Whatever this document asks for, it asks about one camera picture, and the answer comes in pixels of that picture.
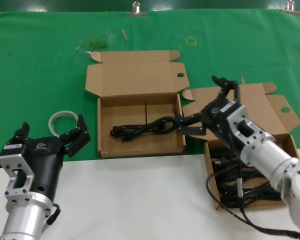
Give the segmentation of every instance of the robotic arm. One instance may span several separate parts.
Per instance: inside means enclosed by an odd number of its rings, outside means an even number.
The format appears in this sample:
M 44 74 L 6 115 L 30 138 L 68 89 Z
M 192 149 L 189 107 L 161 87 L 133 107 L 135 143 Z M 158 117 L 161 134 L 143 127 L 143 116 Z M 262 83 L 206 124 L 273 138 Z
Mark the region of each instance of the robotic arm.
M 60 213 L 54 199 L 64 156 L 74 156 L 90 141 L 81 114 L 77 127 L 59 137 L 32 139 L 29 131 L 24 122 L 0 153 L 0 168 L 10 177 L 5 190 L 9 215 L 0 240 L 40 239 Z
M 240 103 L 236 81 L 215 76 L 212 79 L 221 87 L 217 98 L 200 113 L 185 118 L 177 116 L 178 129 L 193 136 L 205 135 L 206 129 L 212 131 L 242 162 L 254 166 L 269 179 L 300 228 L 300 159 L 278 147 L 275 138 L 249 118 L 246 107 Z M 234 100 L 226 98 L 230 90 L 234 91 Z M 202 127 L 190 126 L 199 122 Z

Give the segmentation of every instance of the debris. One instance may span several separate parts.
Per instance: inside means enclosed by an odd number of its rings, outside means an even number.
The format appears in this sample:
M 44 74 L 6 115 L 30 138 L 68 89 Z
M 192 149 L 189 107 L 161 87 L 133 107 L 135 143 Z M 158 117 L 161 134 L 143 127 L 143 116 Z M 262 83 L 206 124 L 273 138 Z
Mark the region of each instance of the debris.
M 122 28 L 122 33 L 123 33 L 123 36 L 124 36 L 125 40 L 128 41 L 127 35 L 126 35 L 125 30 L 123 28 Z

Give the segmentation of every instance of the logo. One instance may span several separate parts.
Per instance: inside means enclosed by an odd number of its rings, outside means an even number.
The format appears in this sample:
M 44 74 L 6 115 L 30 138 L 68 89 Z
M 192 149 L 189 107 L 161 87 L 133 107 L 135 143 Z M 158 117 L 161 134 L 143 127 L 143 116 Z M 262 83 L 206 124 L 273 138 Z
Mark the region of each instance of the logo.
M 38 143 L 35 147 L 35 150 L 38 150 L 38 149 L 47 149 L 46 144 L 43 142 Z

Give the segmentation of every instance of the green fabric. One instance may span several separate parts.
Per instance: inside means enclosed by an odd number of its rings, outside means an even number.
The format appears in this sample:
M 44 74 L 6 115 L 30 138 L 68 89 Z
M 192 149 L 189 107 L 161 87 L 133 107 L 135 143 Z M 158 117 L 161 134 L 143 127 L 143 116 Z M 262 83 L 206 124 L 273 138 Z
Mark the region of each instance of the green fabric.
M 87 65 L 94 61 L 84 53 L 98 49 L 179 50 L 177 61 L 185 64 L 191 88 L 214 86 L 212 75 L 244 77 L 246 84 L 273 82 L 300 118 L 300 16 L 264 9 L 161 11 L 147 17 L 8 12 L 0 15 L 0 150 L 23 121 L 30 138 L 51 136 L 50 116 L 69 110 L 83 114 L 91 135 L 71 160 L 99 158 L 97 97 L 85 91 Z M 56 130 L 74 125 L 60 119 Z M 292 134 L 300 148 L 300 125 Z M 186 153 L 202 152 L 202 141 L 187 137 Z

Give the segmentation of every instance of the cardboard box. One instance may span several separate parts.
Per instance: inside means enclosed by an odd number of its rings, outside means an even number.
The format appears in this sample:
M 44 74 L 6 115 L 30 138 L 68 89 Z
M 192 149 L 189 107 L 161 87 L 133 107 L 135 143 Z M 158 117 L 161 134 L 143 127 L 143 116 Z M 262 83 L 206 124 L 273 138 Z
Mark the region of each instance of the cardboard box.
M 241 103 L 246 106 L 250 119 L 272 134 L 279 147 L 292 157 L 299 158 L 295 141 L 289 132 L 300 124 L 300 120 L 283 95 L 271 94 L 276 88 L 276 85 L 273 83 L 240 85 Z M 220 89 L 220 87 L 207 87 L 184 90 L 182 96 L 187 100 L 194 101 L 182 107 L 184 116 L 187 117 L 201 111 L 209 102 L 217 97 Z M 232 100 L 233 97 L 233 92 L 230 92 L 228 99 Z M 214 172 L 210 152 L 218 148 L 225 148 L 225 145 L 210 130 L 207 130 L 206 136 L 193 137 L 207 140 L 204 144 L 204 158 L 207 172 L 210 175 Z M 252 187 L 258 186 L 265 181 L 265 178 L 255 178 L 246 184 Z M 215 178 L 210 180 L 210 189 L 216 198 L 220 200 L 221 196 L 217 189 Z M 247 208 L 263 209 L 283 205 L 283 201 L 258 200 Z M 214 207 L 216 210 L 221 209 L 216 202 L 214 202 Z
M 92 52 L 101 64 L 87 68 L 85 89 L 98 95 L 97 148 L 102 158 L 180 154 L 185 137 L 176 130 L 168 134 L 144 133 L 123 142 L 110 136 L 113 126 L 153 122 L 181 113 L 178 91 L 189 86 L 184 64 L 171 62 L 177 50 Z

